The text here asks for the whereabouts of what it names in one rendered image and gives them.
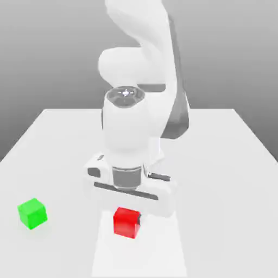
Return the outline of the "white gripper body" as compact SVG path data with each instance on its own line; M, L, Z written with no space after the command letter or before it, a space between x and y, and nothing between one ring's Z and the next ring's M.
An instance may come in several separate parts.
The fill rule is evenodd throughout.
M83 188L93 203L101 210L116 211L119 207L152 214L159 217L170 217L175 211L175 195L178 191L176 181L169 182L146 179L135 191L120 191L115 187L95 182L91 176L83 177Z

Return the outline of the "small red cube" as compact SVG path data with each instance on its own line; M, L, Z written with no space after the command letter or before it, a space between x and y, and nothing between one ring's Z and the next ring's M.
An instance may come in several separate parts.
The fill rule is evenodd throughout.
M135 239L140 224L136 224L140 212L119 207L113 215L113 231L117 235Z

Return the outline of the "small green cube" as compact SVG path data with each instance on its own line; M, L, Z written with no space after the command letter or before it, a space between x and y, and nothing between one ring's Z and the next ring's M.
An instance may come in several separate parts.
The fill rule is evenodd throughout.
M47 212L44 204L36 198L32 198L17 207L21 222L32 230L46 222Z

